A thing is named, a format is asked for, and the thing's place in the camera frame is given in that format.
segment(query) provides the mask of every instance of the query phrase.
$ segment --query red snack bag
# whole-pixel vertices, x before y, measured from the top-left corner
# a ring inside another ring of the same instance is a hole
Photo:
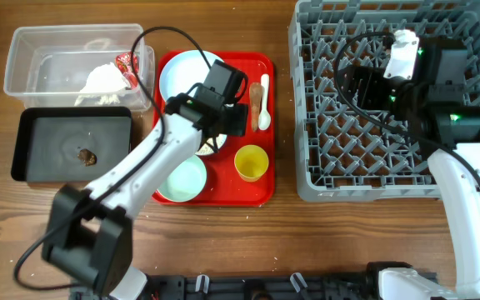
[[[134,68],[136,72],[133,72],[131,68],[131,53],[126,52],[116,56],[116,66],[122,72],[123,76],[131,83],[131,89],[138,85],[136,74],[138,74],[138,57],[135,55],[132,60],[134,61]]]

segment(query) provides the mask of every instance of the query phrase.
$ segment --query yellow cup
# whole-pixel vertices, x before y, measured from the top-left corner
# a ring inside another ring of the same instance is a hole
[[[252,183],[256,182],[268,170],[270,160],[259,146],[247,145],[241,147],[234,157],[234,167],[240,178]]]

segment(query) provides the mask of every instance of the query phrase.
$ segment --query wooden surface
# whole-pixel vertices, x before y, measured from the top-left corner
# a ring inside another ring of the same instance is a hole
[[[455,284],[453,246],[440,202],[311,204],[298,197],[287,36],[294,1],[100,2],[0,0],[0,298],[67,296],[65,291],[38,295],[12,280],[18,257],[43,234],[58,189],[28,186],[10,177],[23,111],[21,102],[3,92],[13,31],[21,26],[83,23],[177,26],[207,50],[265,53],[277,70],[277,181],[272,200],[257,208],[161,207],[149,202],[134,224],[135,266],[149,274],[253,276],[363,270],[371,261],[395,260],[437,272],[443,285]],[[192,48],[167,32],[146,37],[146,44],[154,48],[157,59],[169,49]],[[147,134],[150,116],[149,112],[135,116],[140,135]],[[67,281],[41,262],[37,252],[22,275],[37,284]]]

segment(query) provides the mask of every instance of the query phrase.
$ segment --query green plate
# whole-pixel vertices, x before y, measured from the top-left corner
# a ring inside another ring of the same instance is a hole
[[[181,203],[194,199],[205,187],[207,169],[201,158],[192,156],[179,165],[158,192],[169,201]]]

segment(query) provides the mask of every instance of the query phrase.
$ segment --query gray plastic basket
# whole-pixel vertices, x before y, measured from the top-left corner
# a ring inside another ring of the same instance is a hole
[[[373,31],[411,29],[422,37],[462,39],[465,101],[480,106],[480,0],[300,0],[288,29],[295,99],[297,193],[310,202],[440,196],[416,143],[381,132],[337,100],[333,59],[346,40]],[[381,41],[351,46],[349,60],[385,67]],[[369,111],[377,119],[387,113]],[[405,122],[391,120],[405,128]]]

